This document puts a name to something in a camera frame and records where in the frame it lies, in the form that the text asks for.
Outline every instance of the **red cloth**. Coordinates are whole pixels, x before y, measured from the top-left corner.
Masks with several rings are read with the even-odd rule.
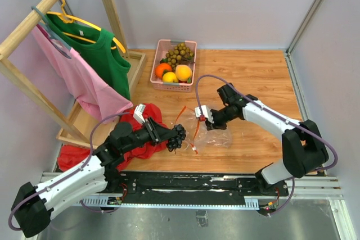
[[[163,118],[161,116],[160,109],[152,103],[145,103],[146,107],[143,112],[143,117],[146,118],[153,118],[157,123],[160,125],[167,127],[163,124]],[[141,124],[139,124],[133,117],[134,109],[126,110],[129,111],[130,114],[123,115],[120,121],[126,121],[131,124],[133,127],[133,131],[138,130],[141,128]],[[125,161],[122,162],[118,167],[116,167],[119,171],[124,170],[130,163],[130,161],[134,157],[138,157],[140,159],[148,159],[154,153],[160,152],[166,148],[166,142],[158,144],[156,146],[150,145],[150,143],[146,143],[143,147],[138,147],[130,152],[125,153],[124,159]],[[76,147],[76,146],[62,146],[60,149],[60,155],[57,158],[57,163],[61,171],[66,171],[79,164],[83,161],[90,153],[90,150]]]

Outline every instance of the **pink basket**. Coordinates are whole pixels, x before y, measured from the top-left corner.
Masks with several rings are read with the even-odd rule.
[[[192,79],[191,83],[166,83],[163,82],[161,79],[156,77],[155,75],[155,68],[160,63],[161,59],[165,58],[166,53],[172,49],[174,50],[174,46],[176,46],[180,42],[185,42],[185,45],[190,48],[194,52],[193,63],[189,64],[188,66],[192,70]],[[170,40],[170,39],[161,39],[157,43],[157,49],[154,59],[154,64],[152,65],[151,77],[150,82],[155,89],[161,90],[169,90],[169,91],[182,91],[182,92],[190,92],[192,85],[194,84],[194,75],[195,75],[195,61],[196,61],[196,42],[192,42],[189,40],[186,41],[178,41],[178,40]]]

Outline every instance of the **metal floor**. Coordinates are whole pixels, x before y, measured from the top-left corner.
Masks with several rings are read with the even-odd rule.
[[[207,227],[199,227],[196,210],[191,209],[124,208],[102,215],[82,207],[71,207],[52,222],[52,228],[48,227],[38,237],[38,240],[71,239],[340,238],[327,200],[292,200],[272,218],[265,218],[251,210],[209,210]]]

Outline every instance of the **clear plastic bag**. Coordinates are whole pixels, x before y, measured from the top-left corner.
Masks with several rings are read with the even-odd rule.
[[[198,154],[207,144],[212,146],[229,147],[232,143],[231,132],[226,130],[208,131],[205,122],[199,122],[195,117],[193,109],[184,106],[178,114],[175,124],[182,124],[186,130],[185,144],[182,149],[187,150],[189,146]]]

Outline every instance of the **lemon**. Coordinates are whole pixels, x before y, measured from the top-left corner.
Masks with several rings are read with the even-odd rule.
[[[176,74],[173,73],[172,71],[164,74],[163,81],[166,83],[178,83],[179,82],[178,78],[176,78]]]

